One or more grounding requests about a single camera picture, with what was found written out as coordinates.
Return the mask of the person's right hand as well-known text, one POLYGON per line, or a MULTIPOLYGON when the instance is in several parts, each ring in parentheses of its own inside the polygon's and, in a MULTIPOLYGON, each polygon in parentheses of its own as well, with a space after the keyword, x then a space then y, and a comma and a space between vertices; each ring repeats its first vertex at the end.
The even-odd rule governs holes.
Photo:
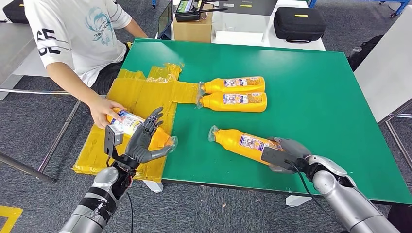
POLYGON ((119 119, 118 114, 113 110, 114 108, 125 109, 121 104, 100 96, 89 101, 87 105, 90 108, 95 125, 100 129, 104 129, 109 124, 107 116, 119 119))

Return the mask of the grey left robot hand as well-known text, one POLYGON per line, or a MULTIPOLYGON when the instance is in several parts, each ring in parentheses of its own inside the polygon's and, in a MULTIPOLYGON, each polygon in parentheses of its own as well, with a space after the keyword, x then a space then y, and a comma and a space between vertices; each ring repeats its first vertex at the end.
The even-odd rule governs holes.
POLYGON ((148 147, 151 139, 163 121, 159 119, 163 116, 163 107, 159 107, 141 123, 132 135, 126 147, 125 154, 136 160, 139 164, 166 156, 171 150, 171 145, 166 145, 159 150, 149 151, 148 147))

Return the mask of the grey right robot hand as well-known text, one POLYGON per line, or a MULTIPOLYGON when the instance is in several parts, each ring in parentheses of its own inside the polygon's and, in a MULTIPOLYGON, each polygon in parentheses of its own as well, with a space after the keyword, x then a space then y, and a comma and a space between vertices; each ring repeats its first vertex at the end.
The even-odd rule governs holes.
POLYGON ((272 171, 286 174, 307 171, 307 158, 311 152, 304 145, 296 140, 280 137, 271 137, 269 140, 277 142, 283 149, 279 151, 269 146, 263 149, 261 159, 269 163, 272 171))

